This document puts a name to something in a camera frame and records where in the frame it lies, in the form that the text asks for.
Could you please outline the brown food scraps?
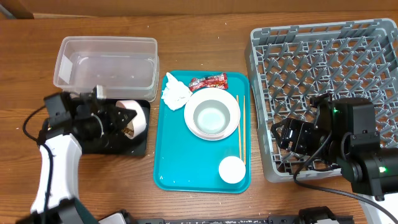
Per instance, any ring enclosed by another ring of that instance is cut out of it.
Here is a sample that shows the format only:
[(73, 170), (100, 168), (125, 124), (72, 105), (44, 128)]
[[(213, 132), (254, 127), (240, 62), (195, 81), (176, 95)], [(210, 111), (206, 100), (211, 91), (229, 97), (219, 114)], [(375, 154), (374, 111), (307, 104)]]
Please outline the brown food scraps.
[(129, 127), (126, 126), (122, 132), (129, 138), (129, 139), (133, 139), (134, 138), (134, 128), (133, 127)]

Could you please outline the white paper cup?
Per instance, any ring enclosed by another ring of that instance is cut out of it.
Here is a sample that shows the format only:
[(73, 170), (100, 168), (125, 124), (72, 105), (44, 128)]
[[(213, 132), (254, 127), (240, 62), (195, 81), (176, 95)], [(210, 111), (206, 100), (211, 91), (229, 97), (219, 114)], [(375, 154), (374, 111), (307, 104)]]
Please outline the white paper cup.
[(224, 182), (237, 184), (244, 179), (246, 166), (239, 157), (228, 156), (220, 162), (218, 172)]

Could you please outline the white napkin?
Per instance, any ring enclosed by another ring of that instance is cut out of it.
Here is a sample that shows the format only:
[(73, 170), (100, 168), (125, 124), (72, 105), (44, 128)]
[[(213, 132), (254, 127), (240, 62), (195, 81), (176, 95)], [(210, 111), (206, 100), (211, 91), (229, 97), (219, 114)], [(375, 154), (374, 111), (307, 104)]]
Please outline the white napkin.
[(170, 72), (166, 73), (167, 83), (162, 91), (164, 103), (175, 111), (182, 108), (192, 96), (192, 91), (183, 82), (178, 81)]

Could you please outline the grey bowl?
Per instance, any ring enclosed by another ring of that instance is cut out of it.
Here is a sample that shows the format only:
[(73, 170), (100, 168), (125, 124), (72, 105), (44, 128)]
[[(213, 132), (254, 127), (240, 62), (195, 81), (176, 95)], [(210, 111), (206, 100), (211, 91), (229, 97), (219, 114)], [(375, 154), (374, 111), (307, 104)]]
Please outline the grey bowl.
[(223, 132), (230, 122), (226, 105), (217, 100), (201, 102), (193, 112), (195, 126), (203, 133), (216, 135)]

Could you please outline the red snack wrapper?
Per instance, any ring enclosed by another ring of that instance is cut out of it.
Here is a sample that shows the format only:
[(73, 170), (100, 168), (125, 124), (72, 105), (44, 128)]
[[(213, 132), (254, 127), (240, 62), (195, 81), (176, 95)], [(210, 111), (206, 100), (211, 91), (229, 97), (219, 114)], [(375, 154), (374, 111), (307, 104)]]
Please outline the red snack wrapper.
[(219, 88), (222, 90), (228, 89), (228, 77), (226, 73), (218, 75), (203, 77), (203, 78), (192, 78), (188, 84), (190, 91), (196, 91), (202, 88)]

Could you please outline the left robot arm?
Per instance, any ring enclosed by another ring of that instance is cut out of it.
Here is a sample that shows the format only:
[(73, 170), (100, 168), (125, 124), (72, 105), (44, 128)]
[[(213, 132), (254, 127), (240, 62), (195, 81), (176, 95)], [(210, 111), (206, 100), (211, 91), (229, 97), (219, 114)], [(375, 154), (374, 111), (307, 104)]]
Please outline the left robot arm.
[(30, 215), (19, 223), (97, 223), (80, 202), (78, 165), (85, 152), (117, 149), (118, 140), (143, 132), (145, 114), (135, 100), (115, 103), (95, 92), (73, 98), (69, 92), (44, 98), (48, 118), (37, 137), (41, 153), (39, 188)]

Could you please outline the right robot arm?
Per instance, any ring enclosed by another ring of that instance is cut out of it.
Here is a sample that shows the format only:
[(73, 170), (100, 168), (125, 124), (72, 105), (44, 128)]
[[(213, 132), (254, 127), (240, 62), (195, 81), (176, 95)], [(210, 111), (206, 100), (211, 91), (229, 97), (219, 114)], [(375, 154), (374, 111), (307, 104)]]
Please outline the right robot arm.
[(300, 169), (316, 159), (336, 164), (352, 191), (301, 182), (299, 170), (294, 182), (358, 200), (369, 223), (397, 223), (397, 149), (381, 147), (374, 104), (366, 98), (334, 100), (325, 93), (311, 97), (310, 105), (317, 109), (314, 122), (285, 118), (271, 133), (280, 148), (308, 157)]

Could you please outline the grey dishwasher rack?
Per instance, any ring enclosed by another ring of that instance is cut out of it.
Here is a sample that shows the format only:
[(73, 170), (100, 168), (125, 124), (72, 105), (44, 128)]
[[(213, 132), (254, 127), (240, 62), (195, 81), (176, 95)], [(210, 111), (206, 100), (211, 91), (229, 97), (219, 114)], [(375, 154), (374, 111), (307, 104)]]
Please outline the grey dishwasher rack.
[(391, 19), (257, 28), (245, 51), (264, 177), (290, 182), (305, 160), (277, 146), (271, 126), (312, 121), (310, 98), (363, 97), (376, 107), (381, 145), (397, 146), (397, 25)]

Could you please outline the black plastic tray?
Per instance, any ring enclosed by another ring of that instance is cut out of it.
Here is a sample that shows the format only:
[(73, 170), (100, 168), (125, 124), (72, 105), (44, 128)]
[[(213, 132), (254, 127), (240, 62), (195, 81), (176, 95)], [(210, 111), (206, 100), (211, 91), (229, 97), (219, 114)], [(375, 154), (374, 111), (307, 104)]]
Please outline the black plastic tray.
[[(72, 98), (70, 100), (70, 112), (72, 115), (72, 123), (71, 126), (67, 128), (67, 131), (70, 134), (73, 134), (73, 119), (76, 115), (76, 109), (78, 105), (85, 104), (95, 104), (95, 105), (105, 105), (112, 104), (116, 106), (116, 99), (107, 99), (107, 100), (97, 100), (92, 97), (79, 97)], [(119, 131), (117, 134), (109, 136), (107, 140), (104, 140), (101, 145), (97, 146), (80, 146), (82, 148), (82, 152), (84, 154), (112, 154), (112, 155), (128, 155), (128, 156), (136, 156), (142, 157), (146, 153), (146, 141), (147, 141), (147, 133), (148, 133), (148, 121), (150, 114), (150, 104), (145, 100), (135, 100), (137, 101), (144, 110), (144, 114), (147, 120), (147, 127), (143, 133), (138, 135), (138, 137), (134, 139), (129, 139), (122, 131)]]

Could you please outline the left wooden chopstick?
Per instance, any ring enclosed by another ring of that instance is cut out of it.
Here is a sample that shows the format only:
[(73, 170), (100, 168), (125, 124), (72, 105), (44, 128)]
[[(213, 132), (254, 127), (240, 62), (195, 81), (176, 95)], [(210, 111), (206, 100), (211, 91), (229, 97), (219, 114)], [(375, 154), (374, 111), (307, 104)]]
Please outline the left wooden chopstick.
[(240, 123), (240, 104), (239, 104), (239, 95), (236, 95), (236, 101), (239, 106), (239, 123), (238, 123), (238, 144), (239, 144), (239, 158), (242, 160), (242, 145), (241, 145), (241, 123)]

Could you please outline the clear plastic bin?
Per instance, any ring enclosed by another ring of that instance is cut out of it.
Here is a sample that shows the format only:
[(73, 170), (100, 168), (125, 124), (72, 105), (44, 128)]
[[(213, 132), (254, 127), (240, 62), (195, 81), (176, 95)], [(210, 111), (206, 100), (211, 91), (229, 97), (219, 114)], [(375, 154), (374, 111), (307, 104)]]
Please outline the clear plastic bin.
[(113, 99), (156, 99), (158, 44), (150, 37), (68, 36), (55, 62), (53, 84), (88, 93), (102, 86)]

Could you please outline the large white plate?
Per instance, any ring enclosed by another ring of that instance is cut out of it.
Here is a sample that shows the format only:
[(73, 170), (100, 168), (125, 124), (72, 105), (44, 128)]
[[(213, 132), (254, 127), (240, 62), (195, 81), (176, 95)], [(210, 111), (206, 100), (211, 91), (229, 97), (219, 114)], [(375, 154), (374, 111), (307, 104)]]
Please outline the large white plate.
[[(227, 106), (230, 112), (230, 122), (226, 129), (216, 135), (209, 135), (201, 132), (194, 123), (193, 112), (203, 101), (217, 100)], [(204, 88), (195, 92), (184, 107), (184, 120), (187, 128), (197, 137), (207, 141), (219, 141), (230, 136), (238, 127), (239, 106), (236, 99), (230, 93), (219, 88)]]

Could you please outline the teal serving tray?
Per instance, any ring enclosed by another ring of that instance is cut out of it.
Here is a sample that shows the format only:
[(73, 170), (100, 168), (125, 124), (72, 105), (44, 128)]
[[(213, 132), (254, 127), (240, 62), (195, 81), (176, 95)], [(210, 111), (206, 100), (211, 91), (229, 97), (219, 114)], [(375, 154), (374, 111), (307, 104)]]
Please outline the teal serving tray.
[[(184, 109), (169, 109), (159, 101), (157, 137), (154, 150), (154, 182), (162, 190), (240, 194), (251, 184), (250, 84), (242, 73), (227, 72), (228, 93), (239, 95), (243, 112), (246, 97), (246, 175), (237, 184), (224, 182), (218, 172), (220, 162), (228, 156), (239, 157), (238, 129), (219, 141), (195, 136), (185, 124)], [(243, 157), (243, 113), (241, 115)]]

